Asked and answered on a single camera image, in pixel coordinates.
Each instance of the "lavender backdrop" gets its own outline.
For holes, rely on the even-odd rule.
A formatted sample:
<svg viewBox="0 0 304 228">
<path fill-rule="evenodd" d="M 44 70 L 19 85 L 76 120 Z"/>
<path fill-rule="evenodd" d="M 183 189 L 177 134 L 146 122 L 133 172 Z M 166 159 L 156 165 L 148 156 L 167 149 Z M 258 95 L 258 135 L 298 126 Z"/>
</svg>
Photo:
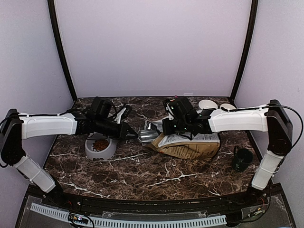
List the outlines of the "lavender backdrop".
<svg viewBox="0 0 304 228">
<path fill-rule="evenodd" d="M 250 0 L 56 3 L 79 97 L 230 95 Z"/>
</svg>

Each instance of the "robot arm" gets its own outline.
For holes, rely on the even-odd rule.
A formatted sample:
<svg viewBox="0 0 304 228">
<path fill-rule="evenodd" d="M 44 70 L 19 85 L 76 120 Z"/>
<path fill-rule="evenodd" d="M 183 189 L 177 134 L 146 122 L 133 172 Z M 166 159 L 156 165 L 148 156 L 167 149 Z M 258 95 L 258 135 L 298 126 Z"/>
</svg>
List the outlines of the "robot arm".
<svg viewBox="0 0 304 228">
<path fill-rule="evenodd" d="M 165 135 L 190 132 L 213 133 L 252 130 L 268 132 L 269 146 L 256 171 L 251 186 L 263 190 L 292 148 L 293 126 L 277 100 L 270 104 L 245 109 L 204 109 L 197 113 L 185 97 L 164 101 L 172 118 L 163 120 Z"/>
<path fill-rule="evenodd" d="M 87 134 L 98 132 L 114 139 L 134 139 L 137 133 L 121 122 L 131 111 L 124 106 L 114 116 L 113 104 L 96 97 L 85 111 L 68 110 L 63 114 L 26 114 L 9 110 L 0 128 L 0 151 L 2 160 L 24 174 L 45 193 L 60 189 L 60 185 L 22 149 L 22 139 L 55 134 Z"/>
</svg>

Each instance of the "white bowl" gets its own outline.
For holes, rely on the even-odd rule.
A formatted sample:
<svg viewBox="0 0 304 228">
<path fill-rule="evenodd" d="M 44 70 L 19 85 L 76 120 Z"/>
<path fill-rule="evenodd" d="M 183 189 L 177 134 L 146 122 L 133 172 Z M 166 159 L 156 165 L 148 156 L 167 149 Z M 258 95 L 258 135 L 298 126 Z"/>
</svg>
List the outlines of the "white bowl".
<svg viewBox="0 0 304 228">
<path fill-rule="evenodd" d="M 93 150 L 93 143 L 100 139 L 106 139 L 109 142 L 108 147 L 102 151 Z M 85 141 L 85 153 L 87 158 L 90 160 L 93 160 L 94 158 L 103 158 L 104 160 L 112 158 L 116 151 L 117 142 L 118 140 L 107 139 L 104 135 L 95 133 L 90 140 Z"/>
<path fill-rule="evenodd" d="M 201 100 L 199 102 L 199 108 L 201 110 L 203 110 L 203 109 L 209 109 L 209 108 L 218 109 L 218 105 L 217 105 L 217 103 L 215 103 L 214 101 L 211 101 L 211 100 Z"/>
<path fill-rule="evenodd" d="M 228 109 L 228 110 L 236 109 L 235 106 L 233 106 L 233 105 L 231 105 L 231 104 L 227 104 L 227 103 L 221 104 L 219 108 L 226 108 L 226 109 Z"/>
</svg>

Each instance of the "dark marble surface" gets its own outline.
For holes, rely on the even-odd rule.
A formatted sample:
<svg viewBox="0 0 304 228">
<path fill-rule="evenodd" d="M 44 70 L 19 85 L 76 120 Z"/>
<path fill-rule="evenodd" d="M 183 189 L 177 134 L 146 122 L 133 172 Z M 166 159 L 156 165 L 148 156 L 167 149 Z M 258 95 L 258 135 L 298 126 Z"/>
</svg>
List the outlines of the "dark marble surface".
<svg viewBox="0 0 304 228">
<path fill-rule="evenodd" d="M 136 131 L 144 121 L 157 120 L 166 113 L 164 97 L 111 98 L 116 106 L 129 104 L 133 111 L 125 120 Z M 191 97 L 198 101 L 211 99 L 217 104 L 227 98 Z M 88 107 L 93 99 L 79 99 L 74 108 Z M 242 192 L 258 167 L 258 159 L 243 173 L 232 170 L 235 145 L 254 150 L 245 132 L 220 133 L 221 148 L 211 161 L 182 160 L 142 147 L 136 140 L 119 142 L 108 161 L 86 158 L 87 135 L 61 135 L 55 142 L 45 169 L 58 179 L 65 192 L 119 200 L 184 200 Z"/>
</svg>

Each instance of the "black mug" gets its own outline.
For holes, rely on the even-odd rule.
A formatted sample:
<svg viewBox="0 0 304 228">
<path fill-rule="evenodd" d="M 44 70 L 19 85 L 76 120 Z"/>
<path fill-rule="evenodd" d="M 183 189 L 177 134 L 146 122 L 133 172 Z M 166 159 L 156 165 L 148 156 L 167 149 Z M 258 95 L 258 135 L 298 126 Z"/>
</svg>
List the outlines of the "black mug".
<svg viewBox="0 0 304 228">
<path fill-rule="evenodd" d="M 236 146 L 233 150 L 232 168 L 237 172 L 243 172 L 253 161 L 253 154 L 250 150 Z"/>
</svg>

